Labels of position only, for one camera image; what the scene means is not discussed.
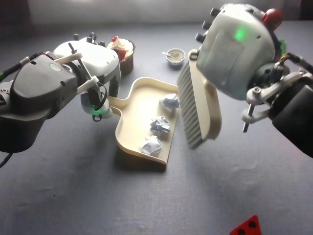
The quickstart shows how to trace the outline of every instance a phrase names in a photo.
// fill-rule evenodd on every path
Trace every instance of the small bowl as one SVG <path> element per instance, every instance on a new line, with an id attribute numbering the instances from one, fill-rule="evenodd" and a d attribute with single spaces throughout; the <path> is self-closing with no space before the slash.
<path id="1" fill-rule="evenodd" d="M 182 63 L 186 57 L 185 52 L 181 49 L 178 49 L 178 48 L 170 49 L 167 53 L 170 55 L 178 55 L 177 58 L 171 58 L 169 56 L 166 56 L 168 63 L 170 65 L 173 65 L 173 66 L 182 65 Z"/>

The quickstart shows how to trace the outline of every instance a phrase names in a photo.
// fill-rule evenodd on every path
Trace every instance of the gray table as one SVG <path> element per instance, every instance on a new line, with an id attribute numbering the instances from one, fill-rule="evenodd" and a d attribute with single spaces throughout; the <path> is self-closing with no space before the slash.
<path id="1" fill-rule="evenodd" d="M 201 31 L 200 24 L 68 28 L 2 42 L 0 68 L 53 50 L 74 33 L 95 31 L 106 42 L 119 35 L 137 46 L 134 71 L 122 80 L 125 98 L 141 76 L 175 84 L 179 71 L 161 52 L 198 48 Z M 312 22 L 277 29 L 288 51 L 311 62 L 312 32 Z M 189 150 L 179 117 L 164 169 L 124 154 L 115 139 L 119 117 L 95 123 L 75 98 L 0 170 L 0 234 L 225 235 L 254 214 L 265 235 L 313 234 L 313 159 L 269 120 L 243 134 L 247 104 L 222 93 L 219 99 L 219 137 Z"/>

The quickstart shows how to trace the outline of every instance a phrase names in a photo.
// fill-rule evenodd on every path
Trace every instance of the cupcake frosting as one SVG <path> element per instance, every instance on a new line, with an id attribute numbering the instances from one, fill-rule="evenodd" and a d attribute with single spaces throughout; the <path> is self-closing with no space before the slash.
<path id="1" fill-rule="evenodd" d="M 124 49 L 126 51 L 126 55 L 122 61 L 126 60 L 134 52 L 133 44 L 130 41 L 126 39 L 120 39 L 119 37 L 116 37 L 115 42 L 109 43 L 107 48 L 110 48 L 110 49 L 116 48 L 119 50 Z"/>

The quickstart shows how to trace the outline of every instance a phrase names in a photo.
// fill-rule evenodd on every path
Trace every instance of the robotic hand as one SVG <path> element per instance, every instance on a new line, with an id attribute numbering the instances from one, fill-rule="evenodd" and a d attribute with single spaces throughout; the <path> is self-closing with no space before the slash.
<path id="1" fill-rule="evenodd" d="M 44 121 L 76 95 L 94 121 L 109 118 L 107 95 L 117 96 L 121 78 L 116 52 L 91 37 L 63 43 L 53 53 L 26 57 L 0 73 L 0 81 L 16 71 L 14 80 L 0 83 L 0 151 L 10 153 L 0 167 L 12 153 L 31 147 Z M 107 82 L 109 92 L 101 92 Z"/>
<path id="2" fill-rule="evenodd" d="M 305 154 L 313 157 L 313 66 L 300 56 L 281 55 L 274 29 L 281 13 L 264 13 L 248 4 L 225 4 L 213 8 L 212 23 L 204 22 L 206 32 L 196 35 L 202 43 L 197 68 L 217 89 L 226 95 L 246 100 L 249 109 L 242 114 L 248 125 L 264 118 Z M 300 66 L 292 72 L 284 62 Z M 256 105 L 266 104 L 263 112 Z"/>

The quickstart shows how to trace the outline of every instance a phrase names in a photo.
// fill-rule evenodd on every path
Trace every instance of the crumpled paper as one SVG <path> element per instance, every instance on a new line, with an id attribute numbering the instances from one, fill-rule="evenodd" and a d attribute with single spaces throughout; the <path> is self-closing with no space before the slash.
<path id="1" fill-rule="evenodd" d="M 148 136 L 140 146 L 140 151 L 148 155 L 158 155 L 161 151 L 162 144 L 157 136 Z"/>
<path id="2" fill-rule="evenodd" d="M 164 116 L 159 116 L 154 119 L 151 123 L 150 131 L 159 138 L 170 133 L 171 124 Z"/>
<path id="3" fill-rule="evenodd" d="M 161 106 L 169 111 L 172 112 L 174 109 L 179 108 L 179 101 L 176 94 L 168 94 L 164 97 L 164 99 L 159 101 Z"/>

